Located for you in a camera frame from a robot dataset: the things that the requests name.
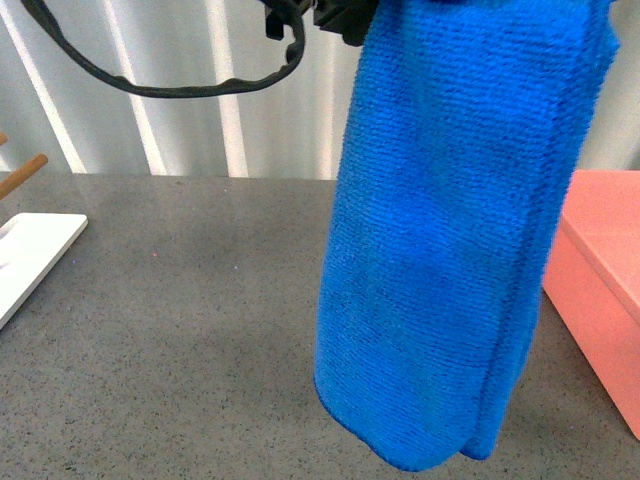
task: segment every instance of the blue towel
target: blue towel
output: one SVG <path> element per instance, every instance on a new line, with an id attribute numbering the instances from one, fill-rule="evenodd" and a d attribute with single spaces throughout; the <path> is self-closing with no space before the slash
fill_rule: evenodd
<path id="1" fill-rule="evenodd" d="M 318 305 L 325 408 L 409 471 L 493 451 L 617 42 L 609 0 L 381 0 Z"/>

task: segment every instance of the white tray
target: white tray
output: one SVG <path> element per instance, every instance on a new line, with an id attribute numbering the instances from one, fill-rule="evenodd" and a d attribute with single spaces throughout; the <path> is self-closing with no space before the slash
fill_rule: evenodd
<path id="1" fill-rule="evenodd" d="M 85 215 L 20 213 L 0 228 L 0 328 L 87 223 Z"/>

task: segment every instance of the wooden dowel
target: wooden dowel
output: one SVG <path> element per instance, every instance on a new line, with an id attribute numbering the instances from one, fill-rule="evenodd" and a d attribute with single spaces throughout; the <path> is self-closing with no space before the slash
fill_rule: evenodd
<path id="1" fill-rule="evenodd" d="M 44 167 L 49 160 L 43 154 L 36 155 L 18 170 L 0 182 L 0 200 L 22 185 L 31 175 Z"/>

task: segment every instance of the gray countertop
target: gray countertop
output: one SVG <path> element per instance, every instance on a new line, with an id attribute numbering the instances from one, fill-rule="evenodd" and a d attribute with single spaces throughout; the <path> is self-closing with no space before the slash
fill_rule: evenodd
<path id="1" fill-rule="evenodd" d="M 0 478 L 640 478 L 547 299 L 494 455 L 399 472 L 312 384 L 334 184 L 40 173 L 0 202 L 89 226 L 0 331 Z"/>

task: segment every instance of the black strap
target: black strap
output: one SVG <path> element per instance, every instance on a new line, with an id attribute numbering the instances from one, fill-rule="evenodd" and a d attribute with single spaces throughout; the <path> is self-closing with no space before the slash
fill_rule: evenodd
<path id="1" fill-rule="evenodd" d="M 293 30 L 294 42 L 287 47 L 286 64 L 279 71 L 261 80 L 241 80 L 230 78 L 219 85 L 204 87 L 146 87 L 132 84 L 122 76 L 114 76 L 97 67 L 64 37 L 58 21 L 47 7 L 44 0 L 21 0 L 22 5 L 49 36 L 66 52 L 71 59 L 84 68 L 88 73 L 115 88 L 134 95 L 155 98 L 201 98 L 229 95 L 233 93 L 247 93 L 270 87 L 284 79 L 302 60 L 304 54 L 305 37 L 302 13 L 292 0 L 260 0 L 273 11 L 277 12 L 285 25 Z"/>

